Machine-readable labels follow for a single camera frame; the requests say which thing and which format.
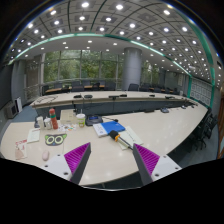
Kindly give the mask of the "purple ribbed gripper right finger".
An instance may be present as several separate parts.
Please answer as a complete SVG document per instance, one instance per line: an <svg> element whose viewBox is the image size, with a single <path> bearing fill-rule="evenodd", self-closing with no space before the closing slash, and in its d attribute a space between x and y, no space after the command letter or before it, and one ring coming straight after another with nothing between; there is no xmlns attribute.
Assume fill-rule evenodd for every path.
<svg viewBox="0 0 224 224"><path fill-rule="evenodd" d="M181 170L181 167L168 155L159 156L138 144L133 145L133 155L143 185L148 185Z"/></svg>

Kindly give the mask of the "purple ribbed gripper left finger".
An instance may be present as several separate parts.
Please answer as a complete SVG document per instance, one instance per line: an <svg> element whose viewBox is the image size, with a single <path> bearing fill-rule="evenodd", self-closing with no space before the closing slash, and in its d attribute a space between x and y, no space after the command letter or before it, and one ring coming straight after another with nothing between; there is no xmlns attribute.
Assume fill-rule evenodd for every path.
<svg viewBox="0 0 224 224"><path fill-rule="evenodd" d="M81 145L66 154L57 154L44 164L44 170L72 183L82 178L89 156L91 143Z"/></svg>

